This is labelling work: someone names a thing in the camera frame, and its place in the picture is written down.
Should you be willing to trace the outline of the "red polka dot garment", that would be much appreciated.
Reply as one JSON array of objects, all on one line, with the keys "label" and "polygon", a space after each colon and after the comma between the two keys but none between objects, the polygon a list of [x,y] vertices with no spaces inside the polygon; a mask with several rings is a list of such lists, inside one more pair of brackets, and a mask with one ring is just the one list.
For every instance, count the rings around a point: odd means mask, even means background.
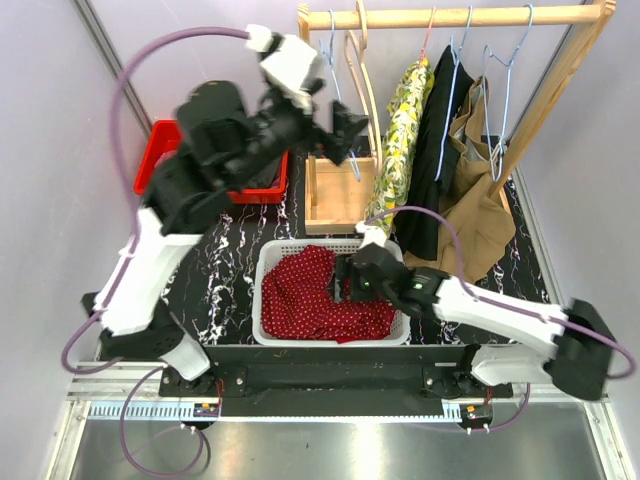
[{"label": "red polka dot garment", "polygon": [[387,302],[334,299],[335,263],[334,252],[314,245],[280,260],[262,281],[264,331],[277,339],[338,343],[389,335],[395,310]]}]

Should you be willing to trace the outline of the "light blue wire hanger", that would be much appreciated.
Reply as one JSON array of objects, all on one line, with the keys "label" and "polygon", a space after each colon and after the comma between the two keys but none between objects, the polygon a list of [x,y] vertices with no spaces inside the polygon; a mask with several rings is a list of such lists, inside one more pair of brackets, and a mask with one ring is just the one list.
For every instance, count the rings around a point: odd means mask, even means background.
[{"label": "light blue wire hanger", "polygon": [[[335,55],[334,55],[334,40],[336,35],[336,25],[335,25],[335,17],[332,9],[328,9],[327,12],[330,15],[330,37],[328,42],[328,47],[325,47],[322,41],[319,41],[320,53],[323,56],[327,66],[329,67],[331,79],[333,81],[334,90],[339,101],[342,101],[340,84],[337,79],[336,69],[335,69]],[[349,149],[348,153],[348,161],[351,167],[354,178],[357,182],[362,180],[361,172],[356,160],[355,152],[353,148]]]}]

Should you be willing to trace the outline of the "yellow floral garment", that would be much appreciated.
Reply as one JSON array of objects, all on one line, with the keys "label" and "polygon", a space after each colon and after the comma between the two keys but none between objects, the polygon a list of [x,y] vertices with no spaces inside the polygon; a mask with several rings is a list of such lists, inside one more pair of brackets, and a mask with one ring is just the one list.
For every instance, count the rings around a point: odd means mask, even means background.
[{"label": "yellow floral garment", "polygon": [[373,181],[366,219],[406,204],[420,121],[433,85],[426,57],[411,64],[397,85],[387,107],[390,122],[382,142],[382,165]]}]

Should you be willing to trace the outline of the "wooden hanger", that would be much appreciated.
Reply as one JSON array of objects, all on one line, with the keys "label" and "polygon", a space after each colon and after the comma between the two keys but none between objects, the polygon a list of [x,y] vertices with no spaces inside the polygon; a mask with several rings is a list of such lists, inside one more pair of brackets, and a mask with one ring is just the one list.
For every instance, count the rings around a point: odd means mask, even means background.
[{"label": "wooden hanger", "polygon": [[370,155],[375,172],[379,173],[383,160],[381,132],[375,95],[365,63],[365,51],[368,47],[368,24],[364,3],[361,0],[356,1],[356,13],[361,34],[357,37],[353,30],[345,32],[343,54],[363,112],[368,117],[367,136]]}]

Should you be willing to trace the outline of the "pink wire hanger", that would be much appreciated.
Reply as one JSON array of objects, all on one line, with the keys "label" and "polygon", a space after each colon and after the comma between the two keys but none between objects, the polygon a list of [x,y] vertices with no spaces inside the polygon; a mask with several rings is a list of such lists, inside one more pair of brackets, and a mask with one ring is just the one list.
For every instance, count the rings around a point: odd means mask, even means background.
[{"label": "pink wire hanger", "polygon": [[424,64],[425,59],[426,59],[426,49],[427,49],[427,45],[432,33],[432,29],[433,29],[433,24],[434,24],[434,20],[435,20],[435,14],[437,11],[437,7],[433,6],[430,10],[430,18],[429,18],[429,22],[428,22],[428,26],[427,26],[427,30],[425,33],[425,37],[422,43],[422,47],[421,47],[421,51],[420,51],[420,63]]}]

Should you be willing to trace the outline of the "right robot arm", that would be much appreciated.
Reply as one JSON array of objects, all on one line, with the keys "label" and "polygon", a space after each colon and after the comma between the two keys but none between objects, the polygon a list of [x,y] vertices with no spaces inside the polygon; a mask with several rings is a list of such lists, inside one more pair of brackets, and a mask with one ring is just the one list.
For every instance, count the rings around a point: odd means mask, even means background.
[{"label": "right robot arm", "polygon": [[550,383],[584,401],[598,401],[612,380],[621,348],[596,308],[574,299],[565,307],[534,303],[475,287],[430,267],[410,268],[376,244],[334,262],[331,292],[341,300],[381,300],[409,317],[435,317],[512,339],[471,346],[454,371],[466,396],[506,383]]}]

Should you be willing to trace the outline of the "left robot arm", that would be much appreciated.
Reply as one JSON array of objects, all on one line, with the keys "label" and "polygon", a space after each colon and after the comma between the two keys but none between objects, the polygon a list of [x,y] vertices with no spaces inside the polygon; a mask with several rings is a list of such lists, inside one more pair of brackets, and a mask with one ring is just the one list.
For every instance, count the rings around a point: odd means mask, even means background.
[{"label": "left robot arm", "polygon": [[367,116],[333,101],[332,128],[325,131],[314,120],[313,105],[296,105],[276,86],[264,98],[266,106],[250,116],[234,83],[210,81],[177,109],[182,140],[154,168],[134,203],[132,237],[92,308],[108,354],[160,359],[196,396],[214,388],[216,372],[201,344],[172,319],[160,299],[169,277],[232,206],[232,193],[246,189],[290,148],[321,146],[339,165],[368,123]]}]

